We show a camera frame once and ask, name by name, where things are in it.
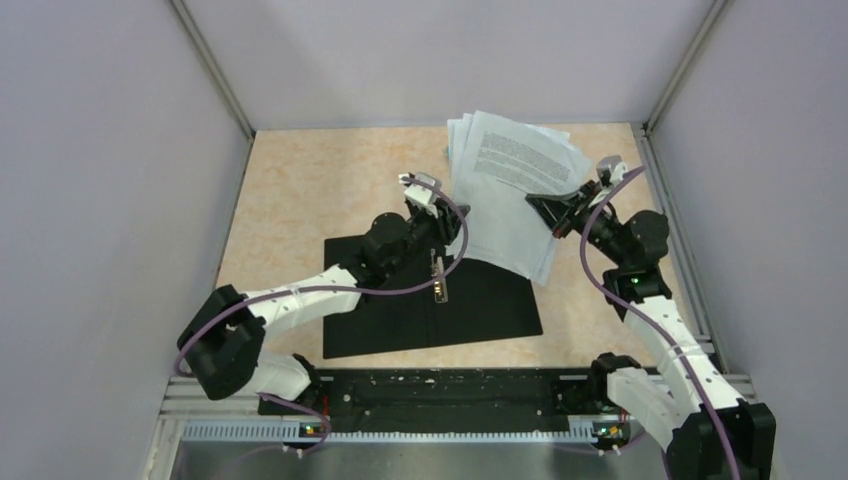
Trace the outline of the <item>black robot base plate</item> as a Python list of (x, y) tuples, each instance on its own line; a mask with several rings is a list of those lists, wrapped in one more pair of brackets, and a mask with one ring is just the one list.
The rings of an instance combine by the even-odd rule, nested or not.
[(620, 408), (598, 400), (585, 368), (320, 369), (316, 384), (267, 416), (318, 414), (306, 438), (513, 440), (536, 437), (623, 451), (644, 439)]

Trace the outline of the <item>white printed paper stack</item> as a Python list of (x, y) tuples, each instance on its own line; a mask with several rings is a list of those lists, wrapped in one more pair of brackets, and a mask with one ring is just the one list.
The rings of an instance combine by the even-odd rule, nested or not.
[(592, 161), (566, 131), (484, 111), (448, 120), (447, 131), (453, 153), (450, 197), (471, 207), (466, 217), (470, 239), (455, 240), (449, 254), (462, 253), (547, 284), (555, 240), (524, 197), (575, 192)]

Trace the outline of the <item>left aluminium corner post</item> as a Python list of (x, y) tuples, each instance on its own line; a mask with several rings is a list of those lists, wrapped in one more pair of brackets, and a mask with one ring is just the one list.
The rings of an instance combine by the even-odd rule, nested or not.
[(235, 121), (242, 136), (252, 143), (256, 130), (251, 125), (245, 110), (237, 99), (228, 79), (217, 61), (213, 50), (205, 39), (186, 1), (167, 0), (173, 15), (183, 30), (202, 70), (211, 82), (219, 100)]

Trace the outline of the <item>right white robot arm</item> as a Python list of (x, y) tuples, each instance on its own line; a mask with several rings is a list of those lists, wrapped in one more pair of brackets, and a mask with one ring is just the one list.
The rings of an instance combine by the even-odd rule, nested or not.
[(600, 412), (622, 408), (663, 452), (671, 479), (768, 479), (776, 419), (763, 403), (748, 401), (720, 373), (687, 327), (665, 282), (660, 260), (668, 253), (669, 222), (653, 210), (622, 221), (613, 189), (589, 181), (567, 195), (529, 194), (526, 202), (553, 237), (580, 234), (614, 264), (590, 281), (642, 341), (662, 385), (627, 355), (605, 353), (591, 364), (586, 397)]

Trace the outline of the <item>grey black file folder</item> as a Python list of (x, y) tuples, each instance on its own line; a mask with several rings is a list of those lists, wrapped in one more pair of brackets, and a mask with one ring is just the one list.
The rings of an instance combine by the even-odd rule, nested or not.
[(324, 318), (323, 357), (336, 359), (538, 336), (543, 327), (531, 281), (474, 259), (446, 278), (447, 300), (431, 288), (367, 296), (351, 312)]

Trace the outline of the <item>aluminium frame rail front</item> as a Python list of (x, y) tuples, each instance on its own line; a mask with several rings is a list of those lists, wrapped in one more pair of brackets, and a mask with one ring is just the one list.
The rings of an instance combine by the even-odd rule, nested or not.
[(146, 479), (667, 479), (585, 368), (323, 369), (305, 411), (165, 393)]

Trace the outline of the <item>aluminium corner post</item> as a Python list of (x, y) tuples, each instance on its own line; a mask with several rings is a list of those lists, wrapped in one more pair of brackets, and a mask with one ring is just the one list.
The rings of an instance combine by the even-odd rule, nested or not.
[(707, 48), (715, 30), (733, 4), (733, 0), (714, 0), (710, 3), (710, 8), (651, 110), (648, 119), (642, 124), (646, 137), (652, 136), (662, 124), (673, 102), (680, 94), (692, 70)]
[(237, 99), (228, 79), (217, 61), (213, 50), (205, 39), (186, 1), (167, 0), (173, 15), (183, 30), (202, 70), (211, 82), (219, 100), (235, 121), (242, 136), (252, 143), (256, 130), (251, 125), (245, 110)]

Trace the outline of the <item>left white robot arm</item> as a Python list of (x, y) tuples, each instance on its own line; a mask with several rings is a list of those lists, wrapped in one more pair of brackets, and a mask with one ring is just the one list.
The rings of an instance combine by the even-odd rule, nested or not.
[(267, 352), (263, 344), (306, 322), (352, 312), (368, 297), (433, 286), (436, 277), (405, 288), (388, 283), (433, 247), (465, 238), (470, 208), (443, 198), (406, 204), (408, 217), (379, 215), (360, 247), (311, 278), (248, 292), (231, 284), (216, 288), (178, 337), (175, 374), (195, 378), (212, 401), (269, 394), (297, 413), (314, 410), (321, 388), (313, 367), (301, 355)]

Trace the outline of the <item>right aluminium corner post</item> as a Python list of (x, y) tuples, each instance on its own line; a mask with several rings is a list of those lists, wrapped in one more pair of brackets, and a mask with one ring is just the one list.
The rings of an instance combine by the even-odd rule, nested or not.
[(646, 137), (652, 136), (662, 124), (673, 102), (680, 94), (692, 70), (707, 48), (715, 30), (733, 4), (733, 0), (714, 0), (710, 3), (710, 8), (651, 110), (648, 119), (642, 124)]

